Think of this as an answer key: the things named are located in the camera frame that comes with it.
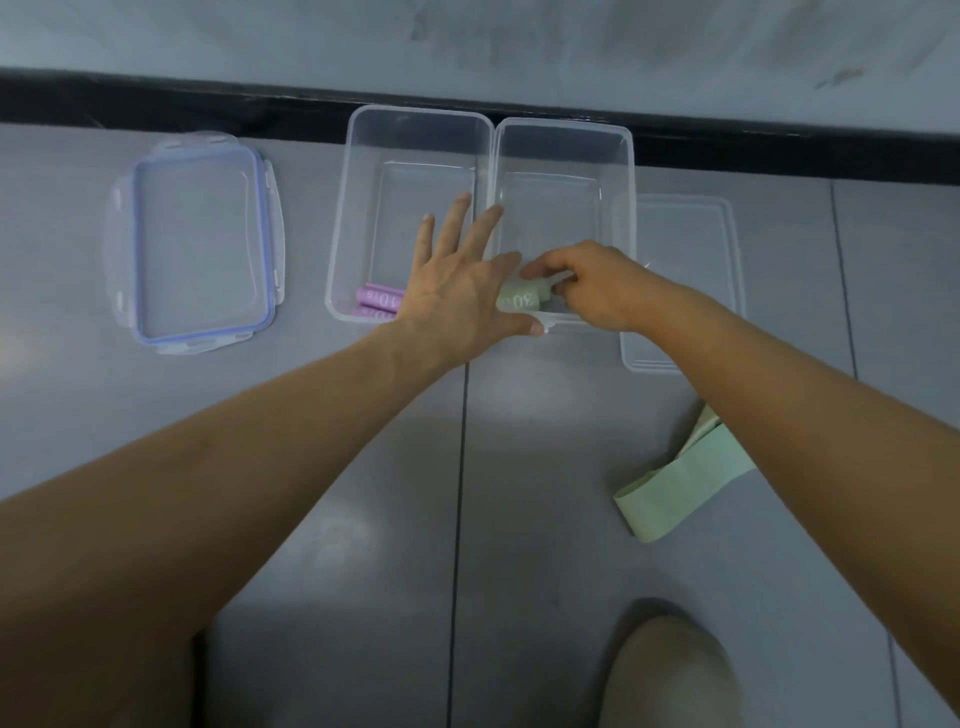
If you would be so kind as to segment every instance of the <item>forearm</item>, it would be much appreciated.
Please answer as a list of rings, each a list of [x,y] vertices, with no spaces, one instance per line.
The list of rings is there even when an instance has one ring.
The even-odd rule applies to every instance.
[[[41,725],[51,693],[122,697],[159,645],[202,628],[443,373],[404,329],[380,327],[0,503],[2,692],[22,692],[0,712]]]
[[[638,322],[958,705],[960,434],[670,284]]]

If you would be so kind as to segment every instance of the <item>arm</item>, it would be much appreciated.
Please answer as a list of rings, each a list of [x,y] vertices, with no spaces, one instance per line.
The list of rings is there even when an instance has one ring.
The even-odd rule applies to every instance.
[[[435,251],[424,218],[395,322],[0,503],[5,723],[103,725],[418,393],[535,332],[536,320],[493,306],[519,255],[480,262],[501,208],[457,250],[468,207],[469,195],[454,204]]]
[[[843,375],[713,299],[587,241],[526,278],[588,322],[667,352],[953,709],[960,709],[960,432]]]

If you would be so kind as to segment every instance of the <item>green strap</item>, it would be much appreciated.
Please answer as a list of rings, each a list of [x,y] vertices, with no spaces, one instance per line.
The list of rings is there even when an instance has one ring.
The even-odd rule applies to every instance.
[[[727,426],[707,408],[676,460],[631,483],[613,500],[634,535],[648,544],[755,467]]]

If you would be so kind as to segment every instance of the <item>gray wall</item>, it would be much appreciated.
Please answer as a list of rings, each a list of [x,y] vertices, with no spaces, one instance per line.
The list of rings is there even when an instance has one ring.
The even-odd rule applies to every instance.
[[[6,0],[0,66],[960,133],[955,0]]]

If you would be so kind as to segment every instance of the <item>hand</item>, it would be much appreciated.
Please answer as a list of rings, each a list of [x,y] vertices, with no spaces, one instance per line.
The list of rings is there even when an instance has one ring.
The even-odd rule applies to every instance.
[[[640,331],[652,314],[660,289],[673,285],[618,251],[595,240],[544,253],[520,271],[523,279],[573,271],[553,292],[592,326],[607,331]]]
[[[503,207],[495,205],[470,226],[460,245],[460,230],[470,207],[462,194],[446,215],[433,247],[433,215],[425,215],[417,232],[414,265],[396,319],[419,327],[441,348],[444,364],[459,366],[508,336],[541,336],[543,325],[533,316],[496,308],[503,281],[520,262],[519,253],[484,261],[490,233]]]

